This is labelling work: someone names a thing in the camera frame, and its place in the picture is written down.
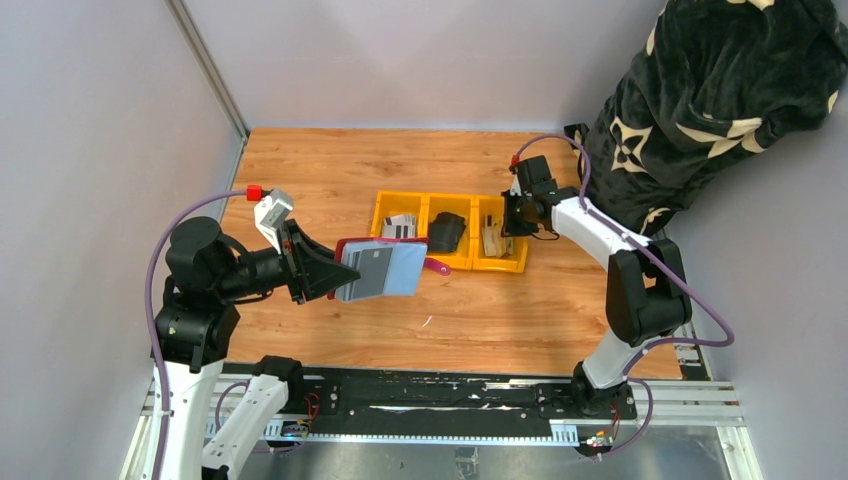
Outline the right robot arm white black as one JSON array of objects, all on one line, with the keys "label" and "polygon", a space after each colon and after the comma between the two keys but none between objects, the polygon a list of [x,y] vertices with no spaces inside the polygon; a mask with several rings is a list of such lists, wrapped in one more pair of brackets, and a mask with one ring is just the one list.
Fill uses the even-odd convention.
[{"label": "right robot arm white black", "polygon": [[609,407],[638,354],[691,320],[679,248],[670,240],[654,241],[625,229],[577,188],[559,186],[543,156],[515,158],[509,171],[514,180],[502,194],[503,236],[546,230],[574,242],[607,273],[608,330],[575,367],[570,392],[577,413],[596,417]]}]

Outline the red card holder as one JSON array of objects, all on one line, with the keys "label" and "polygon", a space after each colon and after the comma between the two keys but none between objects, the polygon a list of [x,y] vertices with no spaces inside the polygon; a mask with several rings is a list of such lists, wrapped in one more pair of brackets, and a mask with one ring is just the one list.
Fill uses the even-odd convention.
[{"label": "red card holder", "polygon": [[360,277],[328,294],[330,300],[352,303],[377,297],[414,296],[424,271],[449,276],[451,267],[428,256],[428,240],[359,237],[341,239],[335,260]]}]

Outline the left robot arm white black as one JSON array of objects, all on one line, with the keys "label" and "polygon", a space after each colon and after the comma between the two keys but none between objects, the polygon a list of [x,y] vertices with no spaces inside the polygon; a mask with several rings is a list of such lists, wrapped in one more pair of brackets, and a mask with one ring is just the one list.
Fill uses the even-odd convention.
[{"label": "left robot arm white black", "polygon": [[267,355],[255,364],[242,399],[212,438],[206,438],[212,396],[239,322],[242,301],[269,297],[280,287],[298,304],[319,299],[359,279],[331,250],[297,223],[282,225],[282,248],[248,251],[219,222],[198,216],[170,234],[165,260],[170,274],[154,317],[166,381],[156,392],[163,404],[160,433],[166,444],[152,459],[155,479],[236,479],[272,417],[298,411],[307,401],[300,361]]}]

